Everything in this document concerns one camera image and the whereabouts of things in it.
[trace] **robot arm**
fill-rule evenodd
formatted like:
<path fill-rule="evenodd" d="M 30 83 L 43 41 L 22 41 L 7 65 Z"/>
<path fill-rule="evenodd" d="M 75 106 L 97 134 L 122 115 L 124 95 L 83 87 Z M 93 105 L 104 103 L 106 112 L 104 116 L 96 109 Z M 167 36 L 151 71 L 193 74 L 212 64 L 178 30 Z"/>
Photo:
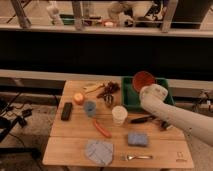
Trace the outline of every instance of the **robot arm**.
<path fill-rule="evenodd" d="M 50 1 L 50 6 L 46 7 L 47 13 L 53 21 L 54 25 L 63 25 L 59 15 L 59 8 L 56 1 Z"/>
<path fill-rule="evenodd" d="M 143 87 L 140 91 L 141 107 L 213 146 L 213 118 L 165 104 L 168 91 L 157 84 Z"/>

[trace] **blue cup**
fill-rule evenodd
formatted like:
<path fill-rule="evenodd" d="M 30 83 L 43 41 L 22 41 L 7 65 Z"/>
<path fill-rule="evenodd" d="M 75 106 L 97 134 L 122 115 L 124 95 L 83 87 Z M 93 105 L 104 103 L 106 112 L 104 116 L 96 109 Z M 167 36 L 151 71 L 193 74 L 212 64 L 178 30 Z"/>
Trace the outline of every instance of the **blue cup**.
<path fill-rule="evenodd" d="M 87 116 L 93 117 L 96 113 L 96 104 L 93 101 L 86 101 L 84 102 L 84 111 L 86 112 Z"/>

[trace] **sausage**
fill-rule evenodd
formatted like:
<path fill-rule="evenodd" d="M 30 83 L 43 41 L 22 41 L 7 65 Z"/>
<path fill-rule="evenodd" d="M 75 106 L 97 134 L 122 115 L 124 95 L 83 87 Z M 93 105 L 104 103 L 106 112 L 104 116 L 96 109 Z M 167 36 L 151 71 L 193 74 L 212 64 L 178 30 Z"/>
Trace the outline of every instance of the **sausage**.
<path fill-rule="evenodd" d="M 97 122 L 96 119 L 93 119 L 93 125 L 95 126 L 95 128 L 106 138 L 111 138 L 111 134 L 109 131 L 107 131 L 106 129 L 104 129 L 103 127 L 101 127 L 101 125 Z"/>

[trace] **gray cloth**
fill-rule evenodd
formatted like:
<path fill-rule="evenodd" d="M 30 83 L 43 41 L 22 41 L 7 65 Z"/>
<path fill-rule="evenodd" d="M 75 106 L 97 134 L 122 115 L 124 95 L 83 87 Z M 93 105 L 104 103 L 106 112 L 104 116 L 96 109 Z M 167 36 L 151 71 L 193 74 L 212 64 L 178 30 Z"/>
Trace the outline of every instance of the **gray cloth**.
<path fill-rule="evenodd" d="M 98 165 L 108 165 L 112 162 L 113 144 L 105 141 L 89 140 L 85 154 Z"/>

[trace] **white cup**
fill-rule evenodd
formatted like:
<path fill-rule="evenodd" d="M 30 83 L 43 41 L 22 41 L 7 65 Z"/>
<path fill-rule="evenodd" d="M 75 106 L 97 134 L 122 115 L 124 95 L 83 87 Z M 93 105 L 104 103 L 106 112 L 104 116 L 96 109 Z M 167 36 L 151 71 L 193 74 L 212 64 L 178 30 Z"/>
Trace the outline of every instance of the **white cup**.
<path fill-rule="evenodd" d="M 123 106 L 115 106 L 112 109 L 113 122 L 116 125 L 122 125 L 127 118 L 128 112 Z"/>

